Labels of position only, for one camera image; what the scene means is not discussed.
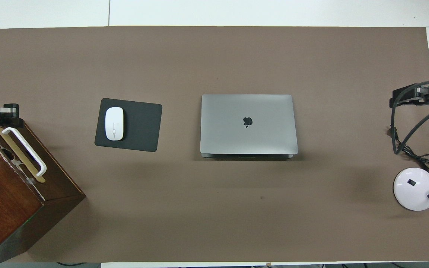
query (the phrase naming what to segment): wooden drawer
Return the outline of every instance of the wooden drawer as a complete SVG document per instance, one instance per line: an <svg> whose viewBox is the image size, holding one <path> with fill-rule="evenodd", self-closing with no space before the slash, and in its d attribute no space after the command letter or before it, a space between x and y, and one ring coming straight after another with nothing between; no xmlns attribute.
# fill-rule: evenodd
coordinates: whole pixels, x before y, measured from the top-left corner
<svg viewBox="0 0 429 268"><path fill-rule="evenodd" d="M0 262L29 249L85 198L31 129L18 131L47 170L35 176L38 162L14 134L0 132Z"/></svg>

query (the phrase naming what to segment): drawer handle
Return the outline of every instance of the drawer handle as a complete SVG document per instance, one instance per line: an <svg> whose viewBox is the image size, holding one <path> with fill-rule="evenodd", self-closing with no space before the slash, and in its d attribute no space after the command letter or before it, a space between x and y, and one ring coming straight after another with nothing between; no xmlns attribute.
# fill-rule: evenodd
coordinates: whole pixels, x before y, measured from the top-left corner
<svg viewBox="0 0 429 268"><path fill-rule="evenodd" d="M44 161L36 154L34 149L32 149L31 145L26 141L26 139L21 135L21 133L13 128L13 127L7 127L1 133L8 134L9 132L13 132L14 135L19 139L19 141L26 147L27 151L31 154L31 156L36 160L36 162L41 166L41 170L36 174L36 176L42 176L44 173L46 173L47 166L44 163Z"/></svg>

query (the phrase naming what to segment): mouse pad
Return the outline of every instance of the mouse pad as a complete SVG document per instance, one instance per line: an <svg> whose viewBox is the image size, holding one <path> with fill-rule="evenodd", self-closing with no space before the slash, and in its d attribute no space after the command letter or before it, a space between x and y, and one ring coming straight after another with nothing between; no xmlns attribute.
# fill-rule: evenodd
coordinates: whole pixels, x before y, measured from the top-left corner
<svg viewBox="0 0 429 268"><path fill-rule="evenodd" d="M105 135L105 112L110 107L120 107L124 110L124 137L120 141L111 141ZM103 98L100 103L95 145L156 151L161 120L162 106L159 104Z"/></svg>

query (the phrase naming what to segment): lamp base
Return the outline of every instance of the lamp base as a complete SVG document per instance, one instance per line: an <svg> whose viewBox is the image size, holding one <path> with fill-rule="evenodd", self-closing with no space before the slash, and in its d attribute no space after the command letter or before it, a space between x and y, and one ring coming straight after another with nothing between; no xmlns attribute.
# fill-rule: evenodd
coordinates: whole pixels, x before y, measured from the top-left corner
<svg viewBox="0 0 429 268"><path fill-rule="evenodd" d="M421 168L402 170L393 183L393 193L400 205L421 211L429 208L429 173Z"/></svg>

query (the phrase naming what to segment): white mouse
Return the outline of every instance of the white mouse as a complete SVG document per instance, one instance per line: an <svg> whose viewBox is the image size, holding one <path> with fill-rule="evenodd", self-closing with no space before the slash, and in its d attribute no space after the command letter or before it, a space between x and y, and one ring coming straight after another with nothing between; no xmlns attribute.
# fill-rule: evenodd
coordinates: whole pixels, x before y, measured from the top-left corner
<svg viewBox="0 0 429 268"><path fill-rule="evenodd" d="M105 112L105 135L111 141L120 141L124 137L124 110L110 107Z"/></svg>

